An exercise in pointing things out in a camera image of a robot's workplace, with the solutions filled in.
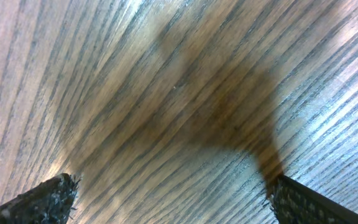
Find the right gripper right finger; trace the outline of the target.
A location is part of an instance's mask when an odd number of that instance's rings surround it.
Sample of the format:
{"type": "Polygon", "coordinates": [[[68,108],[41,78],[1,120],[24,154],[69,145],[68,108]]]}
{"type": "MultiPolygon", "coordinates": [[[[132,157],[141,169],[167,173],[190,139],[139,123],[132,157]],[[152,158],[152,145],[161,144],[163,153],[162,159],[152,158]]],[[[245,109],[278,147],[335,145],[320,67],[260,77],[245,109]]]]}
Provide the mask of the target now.
{"type": "Polygon", "coordinates": [[[358,223],[357,213],[285,175],[269,184],[268,199],[279,223],[358,223]]]}

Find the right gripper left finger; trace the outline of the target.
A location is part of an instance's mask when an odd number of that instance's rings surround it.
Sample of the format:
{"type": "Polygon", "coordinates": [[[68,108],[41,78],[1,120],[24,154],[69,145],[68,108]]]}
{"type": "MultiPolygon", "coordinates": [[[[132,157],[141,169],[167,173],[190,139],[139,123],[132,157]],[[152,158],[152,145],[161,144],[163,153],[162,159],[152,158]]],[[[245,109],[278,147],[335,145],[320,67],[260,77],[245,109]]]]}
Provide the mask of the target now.
{"type": "Polygon", "coordinates": [[[0,223],[66,224],[75,209],[79,178],[61,173],[0,205],[0,223]]]}

